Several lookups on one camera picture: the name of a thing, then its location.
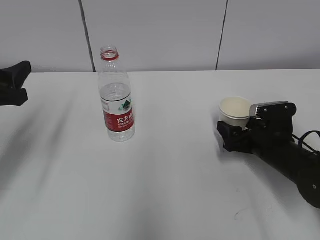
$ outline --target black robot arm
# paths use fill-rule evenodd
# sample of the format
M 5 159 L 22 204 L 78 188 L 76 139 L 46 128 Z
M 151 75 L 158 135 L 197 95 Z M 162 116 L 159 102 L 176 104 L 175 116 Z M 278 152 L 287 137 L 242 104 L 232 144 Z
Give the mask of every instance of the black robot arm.
M 27 91 L 22 86 L 30 73 L 29 61 L 0 69 L 0 106 L 21 106 L 28 100 Z
M 247 129 L 219 121 L 217 130 L 227 151 L 258 156 L 295 183 L 309 204 L 320 208 L 320 156 L 304 143 L 310 133 L 320 136 L 320 132 L 308 132 L 295 144 L 292 117 L 296 111 L 296 105 L 289 102 L 253 105 Z

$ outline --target table surface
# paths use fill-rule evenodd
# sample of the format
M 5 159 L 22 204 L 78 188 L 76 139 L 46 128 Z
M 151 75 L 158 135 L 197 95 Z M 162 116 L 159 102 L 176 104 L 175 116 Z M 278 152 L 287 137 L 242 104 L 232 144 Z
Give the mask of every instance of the table surface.
M 319 129 L 320 70 L 129 73 L 136 134 L 109 139 L 96 73 L 32 73 L 0 112 L 0 239 L 318 240 L 320 211 L 255 156 L 220 149 L 218 104 L 297 105 Z M 310 138 L 314 147 L 317 138 Z

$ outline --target plastic water bottle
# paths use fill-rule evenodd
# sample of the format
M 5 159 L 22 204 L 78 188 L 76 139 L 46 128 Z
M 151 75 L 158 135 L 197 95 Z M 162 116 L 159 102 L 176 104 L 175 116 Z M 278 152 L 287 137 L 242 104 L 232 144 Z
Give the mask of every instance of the plastic water bottle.
M 116 142 L 131 139 L 136 132 L 131 87 L 115 46 L 101 48 L 98 86 L 109 137 Z

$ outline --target paper cup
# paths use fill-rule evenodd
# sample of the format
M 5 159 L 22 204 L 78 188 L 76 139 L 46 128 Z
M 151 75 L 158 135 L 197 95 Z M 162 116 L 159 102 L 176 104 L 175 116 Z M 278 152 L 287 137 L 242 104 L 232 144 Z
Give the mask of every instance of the paper cup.
M 220 121 L 245 129 L 250 119 L 250 107 L 251 103 L 243 97 L 227 97 L 219 105 Z

